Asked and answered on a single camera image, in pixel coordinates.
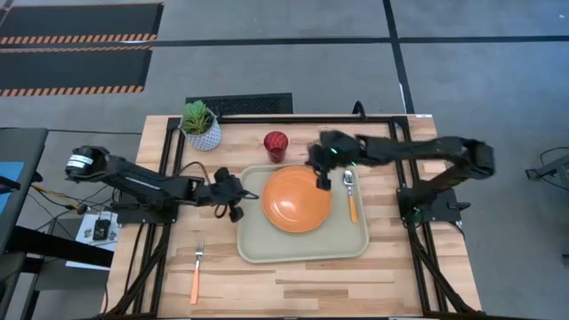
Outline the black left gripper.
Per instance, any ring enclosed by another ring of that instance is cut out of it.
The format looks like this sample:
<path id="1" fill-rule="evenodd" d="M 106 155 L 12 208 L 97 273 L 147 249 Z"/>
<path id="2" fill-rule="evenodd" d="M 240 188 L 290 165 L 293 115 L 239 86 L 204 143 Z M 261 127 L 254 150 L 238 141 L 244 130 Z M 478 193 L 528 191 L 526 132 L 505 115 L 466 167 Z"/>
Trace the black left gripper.
<path id="1" fill-rule="evenodd" d="M 244 190 L 241 180 L 235 174 L 230 173 L 227 167 L 221 167 L 215 172 L 214 183 L 209 184 L 208 189 L 213 204 L 238 203 L 242 198 L 259 199 L 258 195 Z"/>

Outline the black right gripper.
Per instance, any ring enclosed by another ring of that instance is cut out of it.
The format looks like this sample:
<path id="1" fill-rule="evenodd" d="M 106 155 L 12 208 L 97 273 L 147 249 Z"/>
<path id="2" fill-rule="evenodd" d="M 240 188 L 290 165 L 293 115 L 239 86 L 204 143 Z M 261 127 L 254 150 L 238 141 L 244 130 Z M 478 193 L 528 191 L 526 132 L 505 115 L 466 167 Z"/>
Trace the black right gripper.
<path id="1" fill-rule="evenodd" d="M 331 189 L 328 172 L 338 167 L 355 165 L 361 156 L 361 143 L 340 131 L 322 131 L 308 147 L 306 165 L 317 173 L 317 188 Z"/>

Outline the green succulent in patterned pot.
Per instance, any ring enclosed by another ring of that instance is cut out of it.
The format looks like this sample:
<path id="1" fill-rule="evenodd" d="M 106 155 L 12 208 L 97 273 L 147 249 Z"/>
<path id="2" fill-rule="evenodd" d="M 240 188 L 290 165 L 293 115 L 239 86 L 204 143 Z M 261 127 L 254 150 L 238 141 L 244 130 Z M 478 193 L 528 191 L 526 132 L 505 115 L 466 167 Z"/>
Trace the green succulent in patterned pot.
<path id="1" fill-rule="evenodd" d="M 217 116 L 201 100 L 185 104 L 179 129 L 197 150 L 210 151 L 221 143 L 221 129 Z"/>

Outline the black handheld controller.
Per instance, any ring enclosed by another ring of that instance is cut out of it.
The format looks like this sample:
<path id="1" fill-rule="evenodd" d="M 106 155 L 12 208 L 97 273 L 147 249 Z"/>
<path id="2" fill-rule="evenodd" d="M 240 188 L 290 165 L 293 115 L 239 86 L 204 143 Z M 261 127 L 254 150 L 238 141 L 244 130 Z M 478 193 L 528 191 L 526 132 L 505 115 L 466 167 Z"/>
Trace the black handheld controller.
<path id="1" fill-rule="evenodd" d="M 111 226 L 110 220 L 97 219 L 94 222 L 92 240 L 93 241 L 103 241 L 108 238 L 109 229 Z"/>

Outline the dark grey side table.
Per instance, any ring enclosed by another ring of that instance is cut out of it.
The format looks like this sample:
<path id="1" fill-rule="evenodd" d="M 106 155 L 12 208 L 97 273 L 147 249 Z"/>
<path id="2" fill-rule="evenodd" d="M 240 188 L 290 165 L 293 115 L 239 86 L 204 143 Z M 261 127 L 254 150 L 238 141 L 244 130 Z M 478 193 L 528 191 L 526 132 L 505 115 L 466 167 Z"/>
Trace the dark grey side table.
<path id="1" fill-rule="evenodd" d="M 16 227 L 47 135 L 45 128 L 0 129 L 0 255 Z"/>

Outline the orange plate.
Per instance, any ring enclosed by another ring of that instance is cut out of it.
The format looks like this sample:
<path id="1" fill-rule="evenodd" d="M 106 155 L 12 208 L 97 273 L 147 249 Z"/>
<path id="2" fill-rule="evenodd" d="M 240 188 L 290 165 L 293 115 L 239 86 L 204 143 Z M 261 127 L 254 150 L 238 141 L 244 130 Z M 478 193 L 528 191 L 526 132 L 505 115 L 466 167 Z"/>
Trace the orange plate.
<path id="1" fill-rule="evenodd" d="M 270 175 L 261 202 L 266 218 L 289 233 L 318 228 L 331 214 L 332 192 L 317 188 L 317 176 L 306 166 L 286 166 Z"/>

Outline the beige serving tray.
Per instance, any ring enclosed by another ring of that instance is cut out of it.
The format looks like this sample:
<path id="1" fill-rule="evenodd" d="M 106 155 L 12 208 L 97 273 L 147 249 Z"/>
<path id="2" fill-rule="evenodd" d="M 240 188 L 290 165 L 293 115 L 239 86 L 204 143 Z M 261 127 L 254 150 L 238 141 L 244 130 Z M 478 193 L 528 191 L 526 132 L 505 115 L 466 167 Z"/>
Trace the beige serving tray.
<path id="1" fill-rule="evenodd" d="M 257 200 L 240 203 L 244 217 L 237 223 L 236 247 L 250 263 L 278 263 L 300 260 L 352 258 L 361 255 L 369 244 L 364 205 L 358 185 L 354 198 L 358 222 L 350 219 L 348 190 L 343 184 L 344 168 L 329 172 L 332 182 L 332 211 L 316 229 L 306 233 L 289 233 L 275 227 L 265 216 L 261 196 L 272 173 L 286 165 L 260 165 L 246 168 L 241 174 L 244 189 L 258 195 Z"/>

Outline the red faceted plastic cup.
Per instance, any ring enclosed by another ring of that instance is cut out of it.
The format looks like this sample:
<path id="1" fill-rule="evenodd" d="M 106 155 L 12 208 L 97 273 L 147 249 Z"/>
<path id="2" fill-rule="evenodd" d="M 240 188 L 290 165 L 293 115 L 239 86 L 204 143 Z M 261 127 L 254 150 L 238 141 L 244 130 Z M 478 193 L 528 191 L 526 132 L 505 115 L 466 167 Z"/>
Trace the red faceted plastic cup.
<path id="1" fill-rule="evenodd" d="M 263 141 L 263 145 L 268 152 L 268 158 L 273 163 L 282 163 L 285 159 L 285 151 L 289 140 L 283 132 L 269 132 Z"/>

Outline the spoon with wooden handle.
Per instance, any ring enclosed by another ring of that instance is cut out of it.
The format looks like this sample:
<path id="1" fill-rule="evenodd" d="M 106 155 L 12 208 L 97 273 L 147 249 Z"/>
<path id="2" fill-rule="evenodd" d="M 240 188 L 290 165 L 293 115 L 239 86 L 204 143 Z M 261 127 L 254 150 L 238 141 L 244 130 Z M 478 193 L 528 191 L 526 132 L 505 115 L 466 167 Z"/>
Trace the spoon with wooden handle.
<path id="1" fill-rule="evenodd" d="M 353 173 L 350 170 L 346 170 L 343 173 L 343 184 L 348 190 L 350 219 L 353 223 L 357 223 L 358 217 L 357 217 L 357 209 L 355 205 L 354 189 L 353 189 L 354 178 L 353 178 Z"/>

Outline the white paper sheet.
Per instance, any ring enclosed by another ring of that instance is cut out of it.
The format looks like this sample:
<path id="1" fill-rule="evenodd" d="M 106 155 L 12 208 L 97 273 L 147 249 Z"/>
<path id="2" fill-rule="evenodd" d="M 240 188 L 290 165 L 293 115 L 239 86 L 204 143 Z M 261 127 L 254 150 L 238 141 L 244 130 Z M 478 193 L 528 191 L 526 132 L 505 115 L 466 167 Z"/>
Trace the white paper sheet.
<path id="1" fill-rule="evenodd" d="M 101 212 L 97 214 L 86 213 L 80 226 L 77 228 L 77 242 L 89 244 L 91 246 L 96 246 L 113 252 L 116 249 L 116 241 L 120 234 L 120 228 L 116 222 L 116 218 L 117 215 L 112 212 Z M 103 240 L 93 239 L 95 221 L 98 219 L 110 221 L 108 236 Z"/>

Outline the black hazard-striped floor mat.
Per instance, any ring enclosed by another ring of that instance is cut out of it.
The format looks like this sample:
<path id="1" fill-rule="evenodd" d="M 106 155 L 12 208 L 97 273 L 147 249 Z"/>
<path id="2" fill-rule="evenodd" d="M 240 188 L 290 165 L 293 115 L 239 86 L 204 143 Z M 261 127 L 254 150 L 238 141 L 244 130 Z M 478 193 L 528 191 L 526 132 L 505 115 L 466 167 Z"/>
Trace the black hazard-striped floor mat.
<path id="1" fill-rule="evenodd" d="M 13 6 L 0 9 L 0 44 L 148 41 L 162 3 Z"/>
<path id="2" fill-rule="evenodd" d="M 0 50 L 0 97 L 139 93 L 148 46 Z"/>

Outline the grey metal stand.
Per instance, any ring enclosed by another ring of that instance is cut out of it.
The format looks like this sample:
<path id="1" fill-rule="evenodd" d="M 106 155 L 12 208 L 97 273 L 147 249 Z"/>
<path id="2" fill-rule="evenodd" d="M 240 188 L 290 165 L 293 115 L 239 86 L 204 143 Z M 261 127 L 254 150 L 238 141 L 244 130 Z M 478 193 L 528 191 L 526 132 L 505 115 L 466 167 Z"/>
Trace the grey metal stand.
<path id="1" fill-rule="evenodd" d="M 543 180 L 554 187 L 569 191 L 569 154 L 536 169 L 526 169 L 529 180 Z"/>

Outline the fork with orange handle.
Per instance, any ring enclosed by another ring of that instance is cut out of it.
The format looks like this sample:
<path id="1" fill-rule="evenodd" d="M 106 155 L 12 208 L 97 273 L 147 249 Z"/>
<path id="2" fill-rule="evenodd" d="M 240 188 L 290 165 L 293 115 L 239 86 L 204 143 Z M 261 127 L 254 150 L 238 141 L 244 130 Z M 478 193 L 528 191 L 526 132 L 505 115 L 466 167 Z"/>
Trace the fork with orange handle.
<path id="1" fill-rule="evenodd" d="M 192 279 L 192 288 L 191 288 L 191 295 L 190 295 L 190 303 L 192 305 L 197 304 L 198 301 L 198 294 L 199 294 L 199 272 L 200 272 L 200 264 L 201 259 L 204 257 L 204 242 L 201 241 L 196 245 L 196 252 L 195 252 L 195 269 Z"/>

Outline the black grille floor mat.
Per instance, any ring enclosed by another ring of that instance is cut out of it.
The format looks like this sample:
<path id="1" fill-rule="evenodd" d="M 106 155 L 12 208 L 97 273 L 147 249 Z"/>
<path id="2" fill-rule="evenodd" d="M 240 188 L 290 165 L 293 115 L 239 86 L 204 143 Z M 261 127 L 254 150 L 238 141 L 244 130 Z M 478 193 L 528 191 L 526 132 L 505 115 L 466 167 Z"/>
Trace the black grille floor mat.
<path id="1" fill-rule="evenodd" d="M 185 102 L 201 100 L 216 116 L 293 114 L 293 95 L 286 93 L 263 93 L 187 97 Z"/>

